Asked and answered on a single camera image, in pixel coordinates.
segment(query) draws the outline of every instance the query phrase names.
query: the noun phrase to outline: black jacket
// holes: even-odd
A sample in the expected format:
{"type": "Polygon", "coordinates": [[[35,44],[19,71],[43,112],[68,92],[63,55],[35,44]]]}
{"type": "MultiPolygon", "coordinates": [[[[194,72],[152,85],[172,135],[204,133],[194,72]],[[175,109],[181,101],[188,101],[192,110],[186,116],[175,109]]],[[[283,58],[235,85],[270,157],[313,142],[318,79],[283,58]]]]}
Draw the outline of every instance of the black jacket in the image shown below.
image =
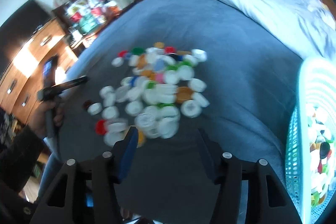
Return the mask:
{"type": "Polygon", "coordinates": [[[0,153],[0,223],[29,223],[36,205],[18,196],[27,183],[43,141],[26,126],[0,153]]]}

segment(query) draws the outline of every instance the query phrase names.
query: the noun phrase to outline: drawer handle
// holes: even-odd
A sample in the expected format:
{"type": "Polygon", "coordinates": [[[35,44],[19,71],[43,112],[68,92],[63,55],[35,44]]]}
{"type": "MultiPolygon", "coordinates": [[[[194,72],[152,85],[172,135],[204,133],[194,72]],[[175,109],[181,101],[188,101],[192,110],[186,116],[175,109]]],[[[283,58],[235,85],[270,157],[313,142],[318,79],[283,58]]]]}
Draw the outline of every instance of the drawer handle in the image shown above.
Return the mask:
{"type": "Polygon", "coordinates": [[[44,46],[46,44],[48,44],[51,40],[53,39],[52,35],[47,36],[42,42],[41,42],[41,46],[44,46]]]}
{"type": "Polygon", "coordinates": [[[28,103],[29,98],[30,98],[30,95],[27,94],[27,96],[26,96],[24,102],[22,103],[22,106],[26,106],[26,104],[28,103]]]}
{"type": "Polygon", "coordinates": [[[12,90],[14,89],[15,85],[16,85],[17,80],[14,79],[13,82],[11,83],[11,85],[9,86],[7,93],[10,94],[12,92],[12,90]]]}

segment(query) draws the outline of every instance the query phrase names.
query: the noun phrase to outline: screw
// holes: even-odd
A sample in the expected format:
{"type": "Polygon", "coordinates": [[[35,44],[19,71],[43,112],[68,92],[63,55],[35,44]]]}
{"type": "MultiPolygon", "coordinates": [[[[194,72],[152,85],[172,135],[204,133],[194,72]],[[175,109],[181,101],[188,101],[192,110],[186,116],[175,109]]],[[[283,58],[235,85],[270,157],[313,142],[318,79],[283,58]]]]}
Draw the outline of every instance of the screw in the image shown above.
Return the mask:
{"type": "Polygon", "coordinates": [[[107,159],[107,158],[110,158],[112,156],[112,153],[110,151],[106,151],[106,152],[103,153],[102,156],[107,159]]]}
{"type": "Polygon", "coordinates": [[[265,160],[265,159],[260,159],[259,163],[263,166],[266,166],[268,164],[267,160],[265,160]]]}
{"type": "Polygon", "coordinates": [[[226,159],[232,158],[232,154],[230,152],[224,152],[222,156],[223,158],[226,158],[226,159]]]}
{"type": "Polygon", "coordinates": [[[31,211],[28,207],[24,207],[24,208],[23,208],[23,212],[24,212],[26,215],[31,215],[31,214],[32,214],[32,211],[31,211]]]}
{"type": "Polygon", "coordinates": [[[67,161],[67,165],[71,166],[74,165],[76,163],[76,161],[74,159],[70,159],[67,161]]]}

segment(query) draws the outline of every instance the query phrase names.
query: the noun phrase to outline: bottle cap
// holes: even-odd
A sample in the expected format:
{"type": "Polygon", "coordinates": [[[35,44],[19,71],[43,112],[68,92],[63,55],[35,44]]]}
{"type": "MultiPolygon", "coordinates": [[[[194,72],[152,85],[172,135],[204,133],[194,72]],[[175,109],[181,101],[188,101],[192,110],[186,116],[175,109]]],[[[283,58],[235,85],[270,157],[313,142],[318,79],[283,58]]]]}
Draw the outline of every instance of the bottle cap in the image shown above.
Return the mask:
{"type": "Polygon", "coordinates": [[[183,56],[183,61],[190,62],[193,67],[197,66],[198,60],[192,55],[186,54],[183,56]]]}
{"type": "Polygon", "coordinates": [[[146,61],[149,64],[154,64],[158,58],[158,54],[156,52],[149,52],[146,55],[146,61]]]}
{"type": "Polygon", "coordinates": [[[130,67],[136,67],[138,64],[139,56],[138,55],[132,55],[128,61],[128,65],[130,67]]]}
{"type": "Polygon", "coordinates": [[[126,105],[125,112],[130,116],[137,116],[143,109],[142,102],[133,101],[126,105]]]}
{"type": "Polygon", "coordinates": [[[119,117],[119,111],[116,106],[110,106],[103,110],[101,116],[105,120],[116,119],[119,117]]]}
{"type": "Polygon", "coordinates": [[[166,68],[166,64],[164,63],[164,61],[162,59],[157,59],[154,64],[153,71],[162,72],[165,70],[165,68],[166,68]]]}
{"type": "Polygon", "coordinates": [[[163,139],[173,137],[179,129],[179,122],[173,118],[163,118],[157,125],[157,132],[163,139]]]}
{"type": "Polygon", "coordinates": [[[159,103],[172,104],[175,102],[175,100],[176,100],[175,94],[168,95],[168,94],[163,94],[163,93],[157,93],[157,101],[159,103]]]}
{"type": "Polygon", "coordinates": [[[128,53],[128,52],[127,51],[121,51],[120,53],[118,53],[118,57],[124,57],[126,53],[128,53]]]}
{"type": "Polygon", "coordinates": [[[148,131],[156,127],[155,116],[149,112],[141,113],[134,119],[135,126],[143,131],[148,131]]]}
{"type": "Polygon", "coordinates": [[[209,101],[200,93],[194,92],[191,95],[191,98],[200,106],[200,107],[207,107],[210,105],[209,101]]]}
{"type": "Polygon", "coordinates": [[[134,75],[141,75],[141,73],[143,72],[143,69],[133,68],[132,72],[134,75]]]}
{"type": "Polygon", "coordinates": [[[127,125],[127,120],[123,118],[107,120],[104,124],[105,129],[108,132],[123,132],[126,130],[127,125]]]}
{"type": "Polygon", "coordinates": [[[142,98],[148,105],[156,105],[158,103],[155,89],[145,89],[142,98]]]}
{"type": "Polygon", "coordinates": [[[198,62],[205,62],[208,59],[207,53],[203,50],[193,49],[191,50],[191,53],[193,57],[197,58],[198,62]]]}
{"type": "Polygon", "coordinates": [[[137,68],[138,69],[143,69],[146,65],[147,65],[146,55],[142,54],[139,57],[137,68]]]}
{"type": "Polygon", "coordinates": [[[142,93],[141,88],[134,87],[127,92],[127,97],[130,101],[135,101],[141,96],[141,93],[142,93]]]}
{"type": "Polygon", "coordinates": [[[201,114],[202,109],[194,100],[188,100],[181,105],[181,112],[186,117],[196,118],[201,114]]]}
{"type": "Polygon", "coordinates": [[[124,59],[128,61],[128,60],[130,60],[131,56],[132,56],[132,54],[130,52],[128,52],[124,55],[124,59]]]}
{"type": "Polygon", "coordinates": [[[165,106],[160,109],[159,118],[173,118],[179,120],[181,117],[180,111],[176,106],[165,106]]]}
{"type": "Polygon", "coordinates": [[[135,81],[134,81],[134,86],[138,87],[138,88],[142,88],[142,84],[143,82],[145,82],[146,80],[148,80],[147,77],[145,76],[139,76],[135,81]]]}
{"type": "Polygon", "coordinates": [[[120,67],[123,63],[124,63],[124,59],[122,57],[117,57],[113,59],[111,64],[114,67],[120,67]]]}
{"type": "Polygon", "coordinates": [[[116,94],[115,93],[109,93],[104,101],[103,101],[103,105],[104,107],[109,107],[109,106],[113,106],[116,102],[116,94]]]}
{"type": "Polygon", "coordinates": [[[193,91],[187,86],[181,86],[177,89],[176,102],[182,104],[185,101],[191,100],[193,91]]]}
{"type": "Polygon", "coordinates": [[[162,43],[162,42],[156,42],[156,43],[154,43],[154,47],[155,47],[155,48],[164,48],[164,47],[165,47],[165,44],[162,43]]]}
{"type": "Polygon", "coordinates": [[[177,85],[170,85],[170,84],[157,84],[155,86],[155,88],[157,89],[157,91],[159,93],[163,93],[163,94],[175,94],[177,92],[177,85]]]}
{"type": "Polygon", "coordinates": [[[128,85],[128,86],[130,86],[132,79],[133,79],[132,76],[126,77],[126,78],[122,79],[122,81],[120,83],[121,83],[121,85],[128,85]]]}
{"type": "Polygon", "coordinates": [[[177,73],[181,80],[189,81],[194,78],[194,70],[192,67],[182,65],[177,70],[177,73]]]}
{"type": "Polygon", "coordinates": [[[168,56],[168,55],[160,55],[159,58],[166,62],[168,65],[175,65],[176,61],[174,58],[168,56]]]}
{"type": "Polygon", "coordinates": [[[89,108],[87,109],[87,112],[93,116],[93,115],[100,113],[101,110],[102,110],[101,103],[95,103],[89,106],[89,108]]]}
{"type": "Polygon", "coordinates": [[[141,55],[145,52],[145,50],[141,47],[135,47],[132,49],[132,54],[134,55],[141,55]]]}
{"type": "Polygon", "coordinates": [[[108,94],[113,93],[114,92],[114,88],[112,86],[105,86],[103,87],[100,91],[99,91],[99,95],[100,97],[102,97],[103,99],[107,97],[108,94]]]}
{"type": "Polygon", "coordinates": [[[203,92],[206,89],[207,84],[204,83],[202,80],[193,78],[188,82],[188,87],[191,88],[193,91],[203,92]]]}
{"type": "Polygon", "coordinates": [[[167,70],[163,74],[163,79],[166,84],[170,84],[170,85],[176,85],[180,81],[179,75],[174,70],[167,70]]]}
{"type": "Polygon", "coordinates": [[[114,133],[114,132],[108,132],[104,136],[104,143],[110,147],[113,147],[116,142],[122,141],[124,139],[123,133],[114,133]]]}
{"type": "Polygon", "coordinates": [[[164,83],[163,73],[156,73],[155,74],[155,81],[163,84],[164,83]]]}
{"type": "Polygon", "coordinates": [[[127,92],[129,90],[128,86],[121,86],[115,91],[115,101],[117,103],[122,103],[127,100],[127,92]]]}
{"type": "Polygon", "coordinates": [[[130,82],[132,88],[135,86],[135,80],[137,80],[138,77],[139,77],[139,75],[133,76],[133,78],[132,78],[132,80],[130,82]]]}
{"type": "Polygon", "coordinates": [[[104,123],[105,123],[105,120],[99,120],[96,123],[96,126],[94,129],[98,135],[105,135],[107,133],[104,123]]]}

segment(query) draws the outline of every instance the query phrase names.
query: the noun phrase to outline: white comforter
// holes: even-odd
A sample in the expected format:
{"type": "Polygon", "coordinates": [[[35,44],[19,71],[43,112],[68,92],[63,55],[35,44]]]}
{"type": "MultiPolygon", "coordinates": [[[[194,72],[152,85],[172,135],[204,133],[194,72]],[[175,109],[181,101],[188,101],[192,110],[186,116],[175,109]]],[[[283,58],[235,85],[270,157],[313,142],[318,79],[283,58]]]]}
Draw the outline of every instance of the white comforter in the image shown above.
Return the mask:
{"type": "Polygon", "coordinates": [[[320,0],[219,0],[262,25],[302,59],[336,63],[335,21],[320,0]]]}

